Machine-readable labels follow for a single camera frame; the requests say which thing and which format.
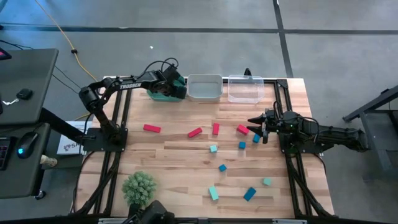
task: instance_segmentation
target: computer mouse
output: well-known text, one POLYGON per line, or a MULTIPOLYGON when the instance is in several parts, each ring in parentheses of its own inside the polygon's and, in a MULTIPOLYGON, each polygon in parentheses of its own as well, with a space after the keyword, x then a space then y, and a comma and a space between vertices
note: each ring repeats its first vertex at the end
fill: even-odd
POLYGON ((39 136, 39 134, 31 131, 25 133, 23 137, 18 141, 16 149, 17 156, 20 159, 27 159, 30 155, 32 155, 37 136, 39 136))

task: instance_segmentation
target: yellow cable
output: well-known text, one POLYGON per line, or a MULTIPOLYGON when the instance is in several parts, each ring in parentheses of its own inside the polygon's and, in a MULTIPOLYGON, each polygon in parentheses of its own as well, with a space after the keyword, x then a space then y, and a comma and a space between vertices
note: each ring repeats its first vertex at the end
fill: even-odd
MULTIPOLYGON (((52 18, 52 16, 50 14, 47 13, 47 11, 43 8, 43 6, 37 1, 35 0, 35 2, 40 6, 40 8, 42 8, 43 12, 54 22, 54 24, 58 27, 58 29, 61 31, 61 33, 63 34, 63 36, 66 38, 66 40, 69 42, 70 47, 72 48, 72 50, 75 50, 75 47, 73 46, 72 42, 70 41, 70 39, 68 38, 68 36, 63 32, 63 30, 61 29, 61 27, 57 24, 57 22, 55 22, 55 20, 52 18)), ((77 56, 77 53, 73 53, 75 55, 76 61, 79 64, 79 66, 89 75, 93 78, 93 80, 95 80, 97 82, 97 79, 94 77, 94 75, 92 75, 79 61, 79 58, 77 56)))
POLYGON ((80 117, 78 117, 78 118, 74 119, 74 121, 77 121, 77 120, 80 120, 80 119, 82 119, 82 118, 85 118, 85 117, 87 117, 88 115, 90 115, 90 113, 87 113, 87 114, 81 115, 80 117))

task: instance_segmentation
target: green plant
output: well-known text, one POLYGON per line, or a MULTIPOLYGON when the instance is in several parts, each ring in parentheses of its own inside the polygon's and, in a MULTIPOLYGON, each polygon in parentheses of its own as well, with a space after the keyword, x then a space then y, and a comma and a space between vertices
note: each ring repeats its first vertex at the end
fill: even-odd
POLYGON ((141 207, 147 205, 149 200, 154 197, 155 190, 154 178, 143 171, 130 175, 122 186, 124 199, 127 200, 127 203, 129 205, 137 204, 141 207))

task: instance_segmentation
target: keyboard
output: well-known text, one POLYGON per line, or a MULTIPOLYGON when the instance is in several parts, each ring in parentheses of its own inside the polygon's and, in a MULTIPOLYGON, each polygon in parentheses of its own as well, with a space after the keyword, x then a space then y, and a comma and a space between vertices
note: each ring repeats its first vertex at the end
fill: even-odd
POLYGON ((7 161, 16 141, 15 137, 0 136, 0 170, 7 169, 7 161))

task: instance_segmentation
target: black desk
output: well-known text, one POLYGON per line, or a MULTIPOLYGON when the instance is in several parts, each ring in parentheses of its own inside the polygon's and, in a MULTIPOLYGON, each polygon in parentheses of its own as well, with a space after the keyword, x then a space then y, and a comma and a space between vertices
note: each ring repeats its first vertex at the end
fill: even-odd
POLYGON ((12 59, 0 61, 0 99, 11 102, 23 88, 34 93, 29 100, 3 104, 0 125, 35 124, 40 118, 58 50, 10 50, 9 53, 12 59))
POLYGON ((49 140, 49 124, 32 124, 28 126, 5 126, 0 128, 0 136, 14 136, 20 139, 26 132, 39 134, 32 155, 20 159, 16 149, 11 149, 7 169, 0 171, 0 199, 36 196, 39 193, 44 170, 41 169, 40 158, 49 140))

